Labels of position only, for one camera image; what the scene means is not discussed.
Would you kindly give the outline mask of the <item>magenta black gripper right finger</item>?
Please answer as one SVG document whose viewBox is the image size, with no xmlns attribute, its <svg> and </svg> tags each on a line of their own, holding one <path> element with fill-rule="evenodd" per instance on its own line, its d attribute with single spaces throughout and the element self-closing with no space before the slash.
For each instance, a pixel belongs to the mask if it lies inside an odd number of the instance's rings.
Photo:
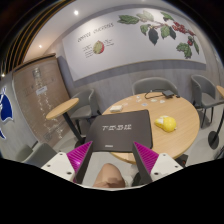
<svg viewBox="0 0 224 224">
<path fill-rule="evenodd" d="M 151 183 L 152 178 L 150 174 L 159 155 L 156 152 L 154 152 L 152 149 L 149 149 L 138 142 L 133 143 L 132 151 L 133 151 L 136 164 L 139 170 L 140 183 L 141 184 Z"/>
</svg>

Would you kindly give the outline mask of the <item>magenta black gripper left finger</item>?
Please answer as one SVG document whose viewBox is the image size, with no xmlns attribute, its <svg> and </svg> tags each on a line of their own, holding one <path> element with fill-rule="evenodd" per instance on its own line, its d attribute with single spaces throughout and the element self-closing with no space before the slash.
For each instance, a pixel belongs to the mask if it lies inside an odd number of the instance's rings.
<svg viewBox="0 0 224 224">
<path fill-rule="evenodd" d="M 92 152 L 92 141 L 90 141 L 67 154 L 68 160 L 75 171 L 75 183 L 81 184 L 83 182 Z"/>
</svg>

